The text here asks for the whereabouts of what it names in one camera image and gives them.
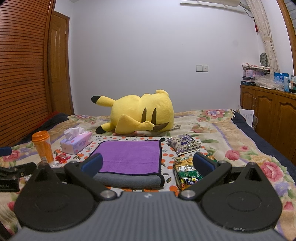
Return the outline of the purple snack bag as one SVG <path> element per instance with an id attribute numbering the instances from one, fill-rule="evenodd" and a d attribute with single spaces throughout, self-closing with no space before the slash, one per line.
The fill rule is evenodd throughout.
<path id="1" fill-rule="evenodd" d="M 168 138 L 167 142 L 168 145 L 176 151 L 178 156 L 195 152 L 202 147 L 199 141 L 193 139 L 188 134 Z"/>

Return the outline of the blue white box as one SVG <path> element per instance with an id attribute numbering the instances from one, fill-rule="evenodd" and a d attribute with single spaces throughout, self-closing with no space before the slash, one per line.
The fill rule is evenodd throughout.
<path id="1" fill-rule="evenodd" d="M 290 80 L 290 75 L 288 73 L 277 73 L 274 72 L 274 82 L 278 86 L 278 88 L 284 88 L 285 87 L 285 77 L 288 78 L 288 81 Z"/>

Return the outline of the green yellow snack bag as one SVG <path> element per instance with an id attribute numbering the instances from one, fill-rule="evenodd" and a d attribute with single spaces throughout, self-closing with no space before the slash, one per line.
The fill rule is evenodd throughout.
<path id="1" fill-rule="evenodd" d="M 183 191 L 214 171 L 218 162 L 210 154 L 196 152 L 190 157 L 175 158 L 173 167 L 176 184 Z"/>

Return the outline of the pink tissue box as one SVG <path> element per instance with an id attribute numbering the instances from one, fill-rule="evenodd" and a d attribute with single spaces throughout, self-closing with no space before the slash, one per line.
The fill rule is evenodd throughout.
<path id="1" fill-rule="evenodd" d="M 69 128 L 64 131 L 65 138 L 60 141 L 61 149 L 66 154 L 76 155 L 92 142 L 92 132 L 84 128 Z"/>

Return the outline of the orange lidded plastic bottle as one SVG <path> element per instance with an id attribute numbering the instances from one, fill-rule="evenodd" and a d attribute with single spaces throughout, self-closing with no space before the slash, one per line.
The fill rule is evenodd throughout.
<path id="1" fill-rule="evenodd" d="M 54 164 L 54 157 L 51 148 L 50 135 L 48 131 L 39 131 L 32 135 L 32 142 L 35 145 L 42 163 L 47 163 L 50 166 Z"/>

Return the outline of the orange print white cloth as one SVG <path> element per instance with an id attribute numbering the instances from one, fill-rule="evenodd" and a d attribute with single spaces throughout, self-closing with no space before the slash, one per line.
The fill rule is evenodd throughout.
<path id="1" fill-rule="evenodd" d="M 62 168 L 64 165 L 69 163 L 70 161 L 78 161 L 82 162 L 86 158 L 88 158 L 91 153 L 99 146 L 100 143 L 104 141 L 131 141 L 131 140 L 159 140 L 160 137 L 119 137 L 119 136 L 93 136 L 93 142 L 88 145 L 85 149 L 79 152 L 76 155 L 72 155 L 71 158 L 63 164 L 55 162 L 55 168 Z M 173 148 L 169 147 L 166 140 L 162 142 L 162 175 L 165 178 L 165 184 L 163 187 L 160 188 L 147 188 L 147 189 L 135 189 L 135 188 L 118 188 L 118 187 L 111 187 L 105 185 L 107 188 L 111 189 L 112 191 L 116 192 L 118 195 L 121 194 L 123 191 L 127 192 L 160 192 L 160 191 L 173 191 L 178 193 L 179 189 L 176 184 L 174 172 L 173 172 L 173 163 L 175 158 L 177 157 L 176 152 Z"/>

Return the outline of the floral bed blanket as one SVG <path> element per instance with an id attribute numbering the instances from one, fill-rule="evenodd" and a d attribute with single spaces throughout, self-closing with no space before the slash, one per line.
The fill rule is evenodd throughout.
<path id="1" fill-rule="evenodd" d="M 174 127 L 166 133 L 139 132 L 131 134 L 133 137 L 161 137 L 169 138 L 182 134 L 189 134 L 201 142 L 201 152 L 210 154 L 217 161 L 225 160 L 236 167 L 243 167 L 247 162 L 256 162 L 276 192 L 283 205 L 282 215 L 276 225 L 276 230 L 288 240 L 295 239 L 295 181 L 274 156 L 269 156 L 256 146 L 241 129 L 232 121 L 234 111 L 221 109 L 222 117 L 213 118 L 210 114 L 219 111 L 194 110 L 175 113 Z M 71 115 L 62 123 L 55 125 L 49 134 L 53 156 L 61 153 L 60 141 L 64 138 L 64 130 L 81 126 L 86 131 L 92 131 L 101 124 L 108 122 L 109 116 Z M 12 147 L 10 156 L 1 157 L 1 166 L 10 168 L 20 164 L 40 162 L 39 155 L 31 141 Z M 19 230 L 19 224 L 13 213 L 14 202 L 18 193 L 1 193 L 1 222 L 14 235 Z"/>

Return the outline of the wooden sideboard cabinet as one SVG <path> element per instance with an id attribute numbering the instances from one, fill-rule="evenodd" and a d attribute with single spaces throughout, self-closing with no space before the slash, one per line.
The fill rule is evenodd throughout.
<path id="1" fill-rule="evenodd" d="M 259 136 L 295 164 L 295 94 L 241 85 L 240 105 L 254 111 Z"/>

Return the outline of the yellow Pikachu plush toy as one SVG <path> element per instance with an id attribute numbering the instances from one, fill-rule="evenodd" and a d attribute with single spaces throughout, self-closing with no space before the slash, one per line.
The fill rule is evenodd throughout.
<path id="1" fill-rule="evenodd" d="M 91 101 L 111 108 L 110 121 L 100 125 L 96 133 L 114 131 L 127 135 L 136 131 L 169 131 L 174 125 L 174 109 L 165 90 L 142 96 L 127 95 L 114 100 L 106 96 L 93 96 Z"/>

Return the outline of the wooden room door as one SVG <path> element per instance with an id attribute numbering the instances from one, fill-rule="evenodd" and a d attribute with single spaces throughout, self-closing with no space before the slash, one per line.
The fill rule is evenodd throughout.
<path id="1" fill-rule="evenodd" d="M 70 18 L 53 11 L 48 37 L 50 99 L 54 111 L 74 114 L 69 73 Z"/>

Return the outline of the purple and grey towel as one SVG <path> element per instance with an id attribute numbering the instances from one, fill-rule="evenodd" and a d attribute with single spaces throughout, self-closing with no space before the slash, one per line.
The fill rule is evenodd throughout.
<path id="1" fill-rule="evenodd" d="M 91 153 L 101 154 L 103 165 L 94 176 L 98 182 L 118 188 L 160 188 L 162 142 L 159 140 L 104 141 Z"/>

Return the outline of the dark blue bed sheet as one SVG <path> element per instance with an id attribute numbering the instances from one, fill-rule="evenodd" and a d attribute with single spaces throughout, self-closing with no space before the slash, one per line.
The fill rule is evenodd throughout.
<path id="1" fill-rule="evenodd" d="M 237 125 L 239 129 L 241 129 L 241 131 L 243 131 L 250 139 L 252 139 L 255 142 L 256 146 L 259 148 L 260 151 L 262 151 L 263 153 L 269 156 L 274 156 L 283 166 L 287 167 L 288 173 L 295 181 L 296 168 L 295 168 L 295 165 L 289 159 L 287 159 L 284 155 L 282 155 L 277 149 L 275 149 L 265 139 L 260 137 L 252 129 L 252 127 L 250 127 L 247 124 L 244 117 L 240 113 L 235 111 L 232 121 L 234 122 L 234 124 Z"/>

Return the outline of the stack of folded papers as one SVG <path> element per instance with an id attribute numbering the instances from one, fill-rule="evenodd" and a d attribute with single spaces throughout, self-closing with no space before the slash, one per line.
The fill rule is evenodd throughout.
<path id="1" fill-rule="evenodd" d="M 242 64 L 243 77 L 241 85 L 255 86 L 256 78 L 263 77 L 270 74 L 270 67 L 251 65 L 248 63 Z"/>

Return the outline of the small grey desk fan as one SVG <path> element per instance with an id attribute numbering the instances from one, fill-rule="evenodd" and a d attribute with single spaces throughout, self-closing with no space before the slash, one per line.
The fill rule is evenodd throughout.
<path id="1" fill-rule="evenodd" d="M 265 52 L 261 53 L 259 56 L 261 66 L 268 67 L 269 62 L 267 58 L 267 54 Z"/>

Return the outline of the white wall switch socket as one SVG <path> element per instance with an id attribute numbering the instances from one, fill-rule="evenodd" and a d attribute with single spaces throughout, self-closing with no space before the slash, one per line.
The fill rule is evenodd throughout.
<path id="1" fill-rule="evenodd" d="M 209 72 L 208 65 L 196 65 L 196 72 Z"/>

